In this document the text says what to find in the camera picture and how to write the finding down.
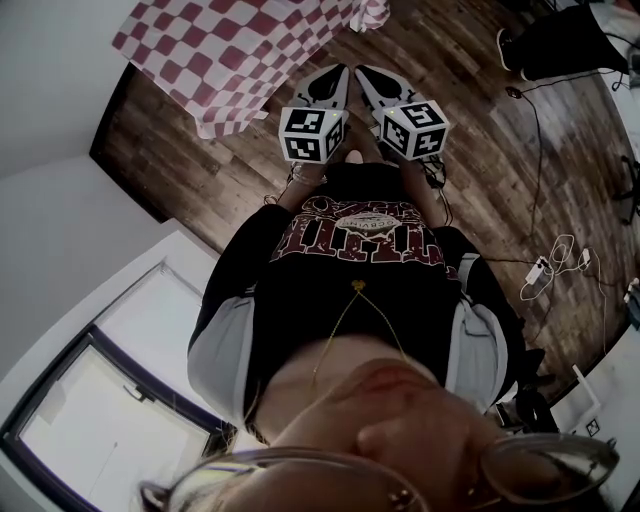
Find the eyeglasses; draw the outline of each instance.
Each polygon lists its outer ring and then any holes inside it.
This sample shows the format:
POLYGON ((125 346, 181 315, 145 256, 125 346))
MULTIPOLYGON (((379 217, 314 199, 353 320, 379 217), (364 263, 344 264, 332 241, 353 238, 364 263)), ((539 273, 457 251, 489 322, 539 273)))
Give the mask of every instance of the eyeglasses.
MULTIPOLYGON (((524 506, 565 503, 602 485, 619 459, 607 443, 578 436, 501 439, 482 453, 478 481, 464 500, 471 510, 503 500, 524 506)), ((243 504, 254 504, 256 494, 264 510, 281 512, 430 510, 428 496, 386 466, 302 448, 225 455, 203 462, 170 489, 141 485, 143 505, 151 512, 210 512, 229 500, 233 510, 245 510, 243 504)))

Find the bracelet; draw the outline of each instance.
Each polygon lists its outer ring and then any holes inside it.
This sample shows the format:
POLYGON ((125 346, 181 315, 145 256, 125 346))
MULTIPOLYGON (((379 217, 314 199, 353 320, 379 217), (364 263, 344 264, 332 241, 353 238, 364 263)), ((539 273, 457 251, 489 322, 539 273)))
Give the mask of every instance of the bracelet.
POLYGON ((320 178, 319 180, 313 180, 313 179, 308 178, 304 174, 302 174, 302 165, 303 164, 297 162, 291 168, 290 177, 291 177, 292 181, 296 181, 296 182, 300 183, 301 185, 307 185, 309 187, 318 187, 320 185, 324 185, 327 182, 327 177, 326 176, 322 176, 322 178, 320 178))

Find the white cube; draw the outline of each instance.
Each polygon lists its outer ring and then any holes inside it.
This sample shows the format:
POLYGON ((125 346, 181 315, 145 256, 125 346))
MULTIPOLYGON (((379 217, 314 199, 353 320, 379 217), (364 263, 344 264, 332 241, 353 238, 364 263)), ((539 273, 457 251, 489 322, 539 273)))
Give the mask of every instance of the white cube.
POLYGON ((284 107, 280 117, 280 145, 287 162, 323 164, 344 140, 346 110, 284 107))
POLYGON ((435 101, 381 110, 380 138, 407 160, 436 155, 444 149, 450 124, 435 101))

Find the neck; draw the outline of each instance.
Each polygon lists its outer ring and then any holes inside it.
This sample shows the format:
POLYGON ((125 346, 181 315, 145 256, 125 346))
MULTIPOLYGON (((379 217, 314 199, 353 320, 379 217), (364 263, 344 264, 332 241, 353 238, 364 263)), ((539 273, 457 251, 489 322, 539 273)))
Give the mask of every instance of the neck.
MULTIPOLYGON (((313 382, 327 340, 318 340, 296 352, 269 382, 260 401, 256 424, 271 443, 304 409, 342 382, 356 368, 374 359, 403 360, 400 351, 379 338, 359 334, 337 336, 327 351, 313 382)), ((417 361, 407 358, 420 373, 436 381, 417 361)))

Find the black chair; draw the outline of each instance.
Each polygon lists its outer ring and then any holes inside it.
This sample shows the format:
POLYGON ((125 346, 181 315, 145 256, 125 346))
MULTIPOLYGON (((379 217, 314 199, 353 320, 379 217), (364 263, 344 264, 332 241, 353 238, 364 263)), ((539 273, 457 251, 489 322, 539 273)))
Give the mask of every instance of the black chair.
POLYGON ((622 194, 615 194, 613 196, 614 201, 626 201, 631 199, 631 207, 629 210, 629 215, 625 216, 622 219, 622 223, 625 225, 631 224, 633 221, 633 216, 638 214, 640 215, 640 163, 637 161, 633 161, 633 163, 626 157, 623 156, 620 158, 623 164, 627 164, 627 168, 629 169, 629 174, 631 175, 631 190, 628 192, 624 192, 622 194))
POLYGON ((518 420, 509 417, 506 408, 498 404, 497 410, 503 430, 510 432, 558 432, 551 408, 538 391, 556 380, 555 375, 538 375, 538 369, 544 359, 544 349, 527 350, 524 354, 518 377, 518 394, 515 397, 515 412, 518 420))

